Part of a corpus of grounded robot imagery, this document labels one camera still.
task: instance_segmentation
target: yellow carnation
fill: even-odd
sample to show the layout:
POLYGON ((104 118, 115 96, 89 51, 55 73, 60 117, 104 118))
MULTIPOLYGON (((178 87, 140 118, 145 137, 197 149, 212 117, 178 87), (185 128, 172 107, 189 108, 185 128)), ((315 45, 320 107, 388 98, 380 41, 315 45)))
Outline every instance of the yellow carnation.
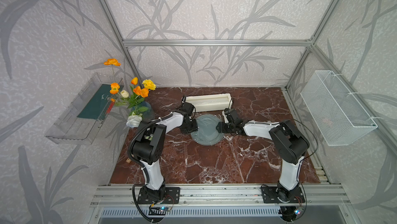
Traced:
POLYGON ((156 89, 156 85, 150 79, 146 79, 142 82, 142 84, 146 89, 150 89, 151 91, 154 91, 156 89))

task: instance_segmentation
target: wallpaper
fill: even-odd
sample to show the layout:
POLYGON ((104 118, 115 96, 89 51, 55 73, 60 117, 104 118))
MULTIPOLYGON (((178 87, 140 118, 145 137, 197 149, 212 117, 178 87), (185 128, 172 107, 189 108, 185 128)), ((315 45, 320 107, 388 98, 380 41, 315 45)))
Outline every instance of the wallpaper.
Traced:
POLYGON ((124 39, 307 39, 331 0, 107 0, 124 39))
POLYGON ((362 224, 391 224, 397 217, 397 160, 370 132, 348 146, 325 142, 300 93, 315 70, 325 67, 311 54, 288 93, 304 124, 319 141, 318 155, 332 183, 341 183, 362 224))
POLYGON ((397 0, 343 0, 317 45, 397 135, 397 0))
MULTIPOLYGON (((331 0, 107 0, 123 39, 309 39, 331 0)), ((297 47, 130 47, 159 86, 285 85, 297 47)))
POLYGON ((44 137, 103 62, 133 77, 97 0, 0 2, 0 223, 81 223, 125 139, 113 108, 91 145, 44 137))
POLYGON ((304 47, 136 47, 129 51, 143 78, 160 87, 283 87, 304 47))

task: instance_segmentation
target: white rose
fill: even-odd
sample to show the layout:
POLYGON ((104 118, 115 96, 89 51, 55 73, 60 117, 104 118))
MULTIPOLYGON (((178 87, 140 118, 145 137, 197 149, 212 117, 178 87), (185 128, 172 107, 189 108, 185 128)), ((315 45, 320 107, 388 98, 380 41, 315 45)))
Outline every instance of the white rose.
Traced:
POLYGON ((120 92, 120 94, 122 94, 122 97, 124 97, 124 98, 129 97, 129 93, 126 90, 122 90, 122 92, 120 92))
POLYGON ((142 121, 141 116, 137 116, 133 114, 128 117, 126 125, 129 127, 138 127, 141 121, 142 121))

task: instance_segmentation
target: white wire mesh basket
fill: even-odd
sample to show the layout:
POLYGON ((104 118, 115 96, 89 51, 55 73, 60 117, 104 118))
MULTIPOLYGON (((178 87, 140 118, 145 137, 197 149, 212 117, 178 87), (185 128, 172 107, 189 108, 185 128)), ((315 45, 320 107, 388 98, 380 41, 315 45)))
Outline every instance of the white wire mesh basket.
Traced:
POLYGON ((315 71, 300 95, 330 146, 350 145, 378 127, 333 71, 315 71))

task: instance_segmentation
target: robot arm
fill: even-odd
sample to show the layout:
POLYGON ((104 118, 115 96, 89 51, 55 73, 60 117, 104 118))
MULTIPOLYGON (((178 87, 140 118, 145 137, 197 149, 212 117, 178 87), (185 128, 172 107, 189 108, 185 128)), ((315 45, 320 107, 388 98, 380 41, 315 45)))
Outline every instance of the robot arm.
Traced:
MULTIPOLYGON (((165 182, 160 171, 159 159, 163 152, 166 133, 179 127, 184 134, 197 130, 197 122, 191 119, 194 106, 188 102, 182 102, 174 112, 168 116, 160 118, 159 122, 149 125, 145 131, 141 132, 130 146, 129 153, 139 160, 145 177, 143 190, 150 196, 150 200, 156 202, 164 198, 165 182)), ((148 126, 148 122, 141 121, 138 131, 148 126)))
POLYGON ((236 110, 225 109, 225 122, 216 129, 220 133, 235 133, 245 136, 258 136, 270 139, 282 158, 281 176, 277 184, 277 197, 288 202, 299 191, 299 172, 309 142, 290 121, 262 123, 245 121, 238 117, 236 110))

